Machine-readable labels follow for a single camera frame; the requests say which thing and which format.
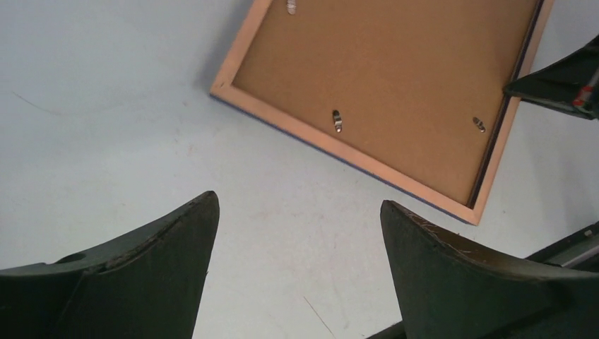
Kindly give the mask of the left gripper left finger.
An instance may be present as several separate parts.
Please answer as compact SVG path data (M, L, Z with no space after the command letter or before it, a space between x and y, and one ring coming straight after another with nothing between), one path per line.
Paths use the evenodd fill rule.
M207 191L55 263L1 271L2 338L191 338L220 217Z

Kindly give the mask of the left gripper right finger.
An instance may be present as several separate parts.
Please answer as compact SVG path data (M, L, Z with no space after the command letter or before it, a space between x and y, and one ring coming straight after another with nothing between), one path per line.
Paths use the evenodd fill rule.
M597 338L598 269L517 258L384 201L381 230L407 338Z

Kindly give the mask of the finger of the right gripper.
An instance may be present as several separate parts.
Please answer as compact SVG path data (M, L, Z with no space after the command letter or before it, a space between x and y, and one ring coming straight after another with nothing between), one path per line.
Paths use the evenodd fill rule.
M587 120L598 118L598 38L569 56L508 83L504 93Z

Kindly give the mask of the brown backing board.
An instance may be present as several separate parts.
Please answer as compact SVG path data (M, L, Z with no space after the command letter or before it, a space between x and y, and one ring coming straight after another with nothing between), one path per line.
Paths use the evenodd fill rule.
M275 1L233 83L329 134L338 111L340 140L468 203L536 7Z

